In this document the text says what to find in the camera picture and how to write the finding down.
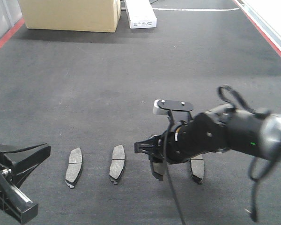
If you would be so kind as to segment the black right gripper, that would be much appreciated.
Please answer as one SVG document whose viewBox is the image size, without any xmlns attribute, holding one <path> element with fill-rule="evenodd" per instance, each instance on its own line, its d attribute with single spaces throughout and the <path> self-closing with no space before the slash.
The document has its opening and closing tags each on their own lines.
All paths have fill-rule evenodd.
<svg viewBox="0 0 281 225">
<path fill-rule="evenodd" d="M 150 163 L 184 163 L 202 153 L 222 153 L 229 150 L 227 123 L 234 108 L 229 104 L 219 105 L 201 112 L 194 118 L 190 111 L 170 110 L 170 130 L 164 135 L 134 143 L 134 153 L 149 155 Z M 163 157 L 165 145 L 166 159 Z"/>
</svg>

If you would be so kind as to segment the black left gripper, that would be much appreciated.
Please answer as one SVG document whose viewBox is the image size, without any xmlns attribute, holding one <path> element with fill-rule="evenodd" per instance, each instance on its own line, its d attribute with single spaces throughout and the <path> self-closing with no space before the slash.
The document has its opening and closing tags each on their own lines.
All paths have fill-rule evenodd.
<svg viewBox="0 0 281 225">
<path fill-rule="evenodd" d="M 0 144 L 0 210 L 22 225 L 38 215 L 38 203 L 19 187 L 50 154 L 51 146 L 46 143 L 28 147 Z"/>
</svg>

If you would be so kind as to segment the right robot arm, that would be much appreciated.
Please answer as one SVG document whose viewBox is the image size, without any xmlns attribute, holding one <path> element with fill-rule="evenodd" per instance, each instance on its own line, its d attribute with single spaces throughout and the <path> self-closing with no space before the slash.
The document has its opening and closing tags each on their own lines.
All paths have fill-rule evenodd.
<svg viewBox="0 0 281 225">
<path fill-rule="evenodd" d="M 220 105 L 180 120 L 161 135 L 136 142 L 134 151 L 144 153 L 154 162 L 163 159 L 179 164 L 202 153 L 235 150 L 266 160 L 280 160 L 281 114 L 234 109 Z"/>
</svg>

